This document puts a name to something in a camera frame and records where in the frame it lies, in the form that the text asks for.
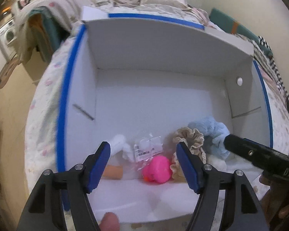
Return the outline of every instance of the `barcode label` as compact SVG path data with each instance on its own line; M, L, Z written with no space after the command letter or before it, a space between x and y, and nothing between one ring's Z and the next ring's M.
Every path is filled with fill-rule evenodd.
M144 138L140 140L139 145L134 145L134 153L136 162L150 159L152 156L159 154L163 151L163 146L160 137L151 139Z

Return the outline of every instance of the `bed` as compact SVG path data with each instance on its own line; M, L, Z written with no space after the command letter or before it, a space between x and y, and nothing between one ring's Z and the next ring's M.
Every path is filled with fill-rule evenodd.
M133 8L129 7L115 7L109 0L106 4L103 1L103 5L100 6L101 10L108 14L118 13L133 13L153 16L164 16L168 18L184 20L188 23L196 23L202 25L203 29L210 32L210 27L217 28L213 30L215 37L226 38L228 37L225 32L221 31L219 27L215 26L211 22L199 21L199 18L195 17L190 12L186 13L182 9L170 5L152 4L140 5ZM61 89L64 81L66 80L66 69L70 60L70 53L77 45L77 39L79 35L83 34L84 26L81 22L76 22L71 35L67 40L61 44L60 48L54 53L52 61L45 71L33 98L28 114L26 131L25 131L25 172L28 180L29 191L32 190L35 182L46 168L50 168L53 171L57 171L57 119L60 114L58 108L61 98ZM252 44L247 45L254 51L255 46ZM266 72L258 73L263 77ZM268 146L274 149L288 154L289 153L289 113L285 106L284 101L278 95L277 91L272 90L272 83L270 77L264 79L264 90L267 92L267 100L269 109L267 110L268 116L271 117L271 134L272 138L268 138ZM252 186L259 199L263 197L268 187L259 183L258 178L251 181ZM223 207L223 195L220 195L218 208L215 216L215 224L212 226L212 230L218 229L218 219L221 217L221 209ZM160 227L172 226L176 223L179 227L177 230L184 230L187 217L180 217L177 220L161 221L154 224L147 224L144 230L148 230L149 227L154 226L155 230L159 230ZM123 224L124 229L129 230L128 224Z

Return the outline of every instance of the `bedsheet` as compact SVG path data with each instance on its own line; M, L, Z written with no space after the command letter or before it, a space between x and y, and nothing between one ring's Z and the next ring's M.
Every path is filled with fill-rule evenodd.
M73 46L81 22L74 24L70 37L54 53L52 61L42 76L36 93L33 97L26 129L25 129L25 174L28 181L29 192L32 191L41 173L50 168L54 172L56 168L56 121L58 116L58 103L61 92L61 84L68 61L69 51ZM289 153L289 114L279 96L270 87L265 86L268 93L272 122L273 122L273 146L274 149ZM256 194L261 199L269 189L259 183L258 178L251 182ZM217 212L211 230L218 230L219 220L223 209L224 195L219 196ZM143 224L137 230L185 230L190 216L176 218L174 220L160 221ZM71 215L66 214L68 227L73 230ZM133 230L130 224L122 224L122 229Z

